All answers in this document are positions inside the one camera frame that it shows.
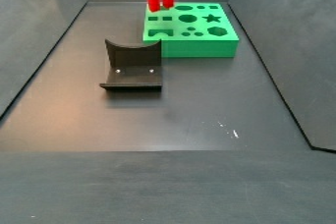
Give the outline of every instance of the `green foam block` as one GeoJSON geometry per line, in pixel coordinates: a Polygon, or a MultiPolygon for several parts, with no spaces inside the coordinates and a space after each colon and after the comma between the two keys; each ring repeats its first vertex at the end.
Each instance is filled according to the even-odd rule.
{"type": "Polygon", "coordinates": [[[176,3],[152,13],[146,7],[142,42],[162,40],[162,57],[233,57],[238,37],[217,3],[176,3]]]}

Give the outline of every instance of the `black curved holder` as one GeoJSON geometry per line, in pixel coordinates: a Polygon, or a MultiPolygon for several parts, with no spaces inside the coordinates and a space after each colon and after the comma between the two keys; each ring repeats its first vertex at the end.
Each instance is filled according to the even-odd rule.
{"type": "Polygon", "coordinates": [[[104,89],[160,89],[161,41],[142,47],[122,47],[105,39],[110,59],[110,72],[104,89]]]}

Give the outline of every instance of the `curved black bracket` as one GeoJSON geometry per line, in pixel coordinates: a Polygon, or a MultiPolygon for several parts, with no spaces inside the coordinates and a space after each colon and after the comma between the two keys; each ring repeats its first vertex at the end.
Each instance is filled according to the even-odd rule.
{"type": "Polygon", "coordinates": [[[161,41],[142,47],[124,47],[105,40],[110,72],[104,89],[161,88],[161,41]]]}

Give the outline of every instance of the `white speck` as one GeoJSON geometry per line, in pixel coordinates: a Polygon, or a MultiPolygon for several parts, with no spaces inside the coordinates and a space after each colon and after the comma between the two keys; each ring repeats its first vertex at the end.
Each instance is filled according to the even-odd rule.
{"type": "Polygon", "coordinates": [[[238,139],[238,135],[237,135],[237,133],[236,133],[236,131],[234,131],[234,130],[233,130],[233,134],[234,134],[236,138],[238,139]]]}

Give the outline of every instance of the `square hole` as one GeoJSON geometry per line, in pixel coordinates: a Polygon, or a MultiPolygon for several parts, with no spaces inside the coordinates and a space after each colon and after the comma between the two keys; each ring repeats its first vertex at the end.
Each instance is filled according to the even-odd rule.
{"type": "Polygon", "coordinates": [[[164,16],[162,21],[173,21],[173,18],[170,16],[164,16]]]}
{"type": "Polygon", "coordinates": [[[148,20],[149,21],[158,21],[158,18],[156,16],[150,16],[150,17],[148,17],[148,20]]]}

